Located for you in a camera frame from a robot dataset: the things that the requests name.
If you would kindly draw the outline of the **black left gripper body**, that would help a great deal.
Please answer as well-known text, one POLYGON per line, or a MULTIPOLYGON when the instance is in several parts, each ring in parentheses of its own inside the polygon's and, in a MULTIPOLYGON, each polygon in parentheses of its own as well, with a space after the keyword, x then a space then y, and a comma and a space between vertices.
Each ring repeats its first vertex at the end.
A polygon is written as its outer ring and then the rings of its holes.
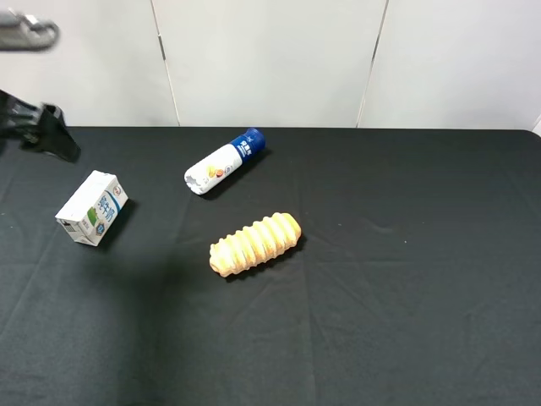
POLYGON ((43 111, 43 103, 32 105, 1 91, 1 136, 20 138, 24 145, 38 145, 41 141, 39 122, 43 111))

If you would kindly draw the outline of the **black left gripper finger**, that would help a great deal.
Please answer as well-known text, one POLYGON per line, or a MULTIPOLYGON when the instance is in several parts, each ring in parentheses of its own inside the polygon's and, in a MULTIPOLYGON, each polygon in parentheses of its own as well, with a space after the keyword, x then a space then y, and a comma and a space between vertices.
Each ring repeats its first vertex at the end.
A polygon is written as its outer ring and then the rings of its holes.
POLYGON ((43 104, 39 117, 26 126, 19 147, 24 151, 53 155, 70 163, 77 162, 81 152, 68 132, 63 111, 51 104, 43 104))

